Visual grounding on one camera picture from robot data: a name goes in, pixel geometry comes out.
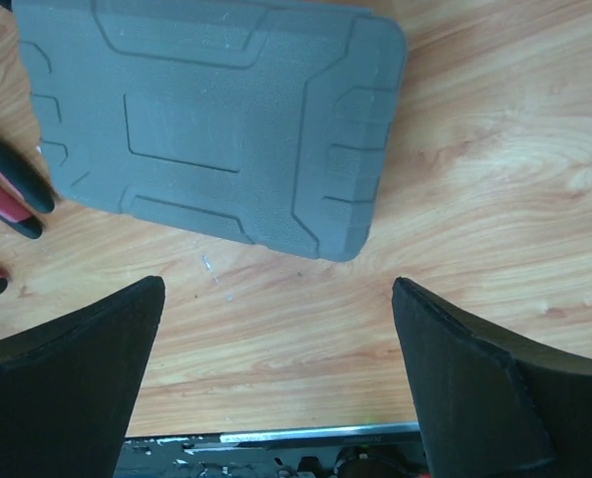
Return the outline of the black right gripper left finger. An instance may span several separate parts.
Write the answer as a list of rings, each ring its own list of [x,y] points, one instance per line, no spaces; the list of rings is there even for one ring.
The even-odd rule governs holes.
[[[145,277],[0,340],[0,477],[111,477],[165,300]]]

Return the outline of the grey plastic tool case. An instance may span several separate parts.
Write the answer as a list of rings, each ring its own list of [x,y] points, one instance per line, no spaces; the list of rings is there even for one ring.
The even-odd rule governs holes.
[[[312,259],[364,247],[408,57],[397,22],[307,1],[16,1],[54,188]]]

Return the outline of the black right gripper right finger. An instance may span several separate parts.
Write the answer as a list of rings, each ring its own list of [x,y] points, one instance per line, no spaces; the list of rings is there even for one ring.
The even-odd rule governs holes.
[[[435,477],[592,477],[592,358],[432,293],[393,286],[397,335]]]

